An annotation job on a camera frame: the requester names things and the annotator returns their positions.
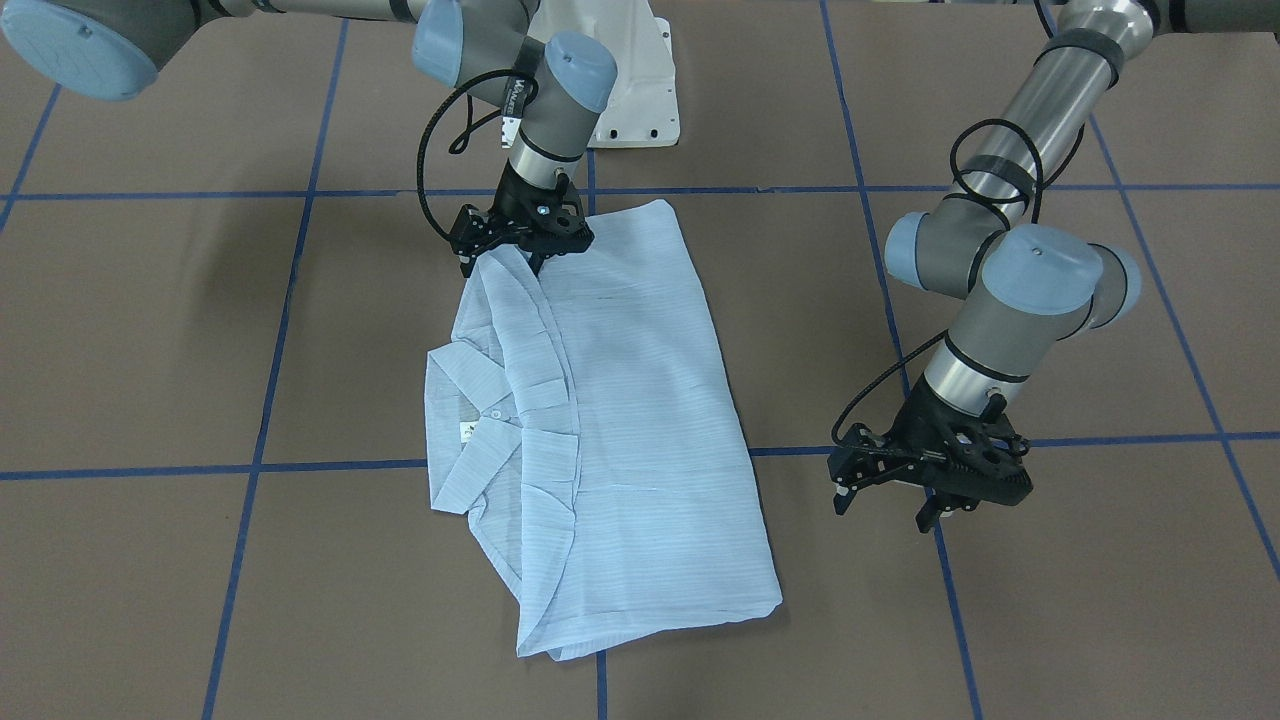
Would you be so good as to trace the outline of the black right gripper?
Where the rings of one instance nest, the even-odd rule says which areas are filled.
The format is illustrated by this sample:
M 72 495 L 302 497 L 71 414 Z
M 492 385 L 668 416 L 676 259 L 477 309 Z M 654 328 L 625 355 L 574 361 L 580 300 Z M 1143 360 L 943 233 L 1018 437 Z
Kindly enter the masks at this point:
M 579 190 L 559 170 L 553 174 L 552 187 L 543 188 L 507 165 L 495 190 L 492 213 L 500 241 L 529 252 L 535 273 L 550 258 L 586 252 L 595 238 Z

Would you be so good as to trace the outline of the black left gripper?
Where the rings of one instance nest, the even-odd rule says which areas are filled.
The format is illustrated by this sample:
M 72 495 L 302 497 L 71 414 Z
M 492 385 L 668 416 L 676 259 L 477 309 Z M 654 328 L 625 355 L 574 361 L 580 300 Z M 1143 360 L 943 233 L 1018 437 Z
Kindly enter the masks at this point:
M 916 512 L 919 532 L 931 532 L 946 512 L 982 502 L 1016 506 L 1034 489 L 1023 461 L 1030 441 L 1012 429 L 1005 407 L 996 395 L 972 416 L 947 405 L 927 380 L 913 386 L 890 428 L 890 447 L 910 457 L 900 479 L 933 491 Z

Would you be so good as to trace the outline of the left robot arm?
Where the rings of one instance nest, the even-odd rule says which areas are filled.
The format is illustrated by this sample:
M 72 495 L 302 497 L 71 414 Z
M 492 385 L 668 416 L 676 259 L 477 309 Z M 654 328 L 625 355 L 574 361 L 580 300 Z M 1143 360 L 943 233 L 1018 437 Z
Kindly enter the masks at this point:
M 931 489 L 920 532 L 983 502 L 1020 503 L 1032 489 L 1028 442 L 1007 418 L 1059 341 L 1106 327 L 1140 297 L 1124 251 L 1041 222 L 1046 190 L 1124 67 L 1164 35 L 1277 32 L 1275 1 L 1069 1 L 1006 109 L 961 132 L 972 156 L 948 152 L 948 192 L 932 211 L 895 223 L 891 275 L 963 306 L 887 436 L 891 480 Z

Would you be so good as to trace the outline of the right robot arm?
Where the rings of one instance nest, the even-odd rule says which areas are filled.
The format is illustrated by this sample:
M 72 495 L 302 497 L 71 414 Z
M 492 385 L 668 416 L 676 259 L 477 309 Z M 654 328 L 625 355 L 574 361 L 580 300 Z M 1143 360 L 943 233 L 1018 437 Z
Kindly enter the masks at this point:
M 584 252 L 613 54 L 553 1 L 5 1 L 3 205 L 412 193 L 462 273 Z

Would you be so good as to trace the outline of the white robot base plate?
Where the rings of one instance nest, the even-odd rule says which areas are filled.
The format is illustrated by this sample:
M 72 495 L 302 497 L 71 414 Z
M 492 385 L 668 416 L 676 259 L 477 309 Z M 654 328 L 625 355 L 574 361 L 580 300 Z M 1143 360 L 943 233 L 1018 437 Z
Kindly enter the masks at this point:
M 543 1 L 530 35 L 572 29 L 603 44 L 618 74 L 590 149 L 664 149 L 681 136 L 671 26 L 649 1 Z

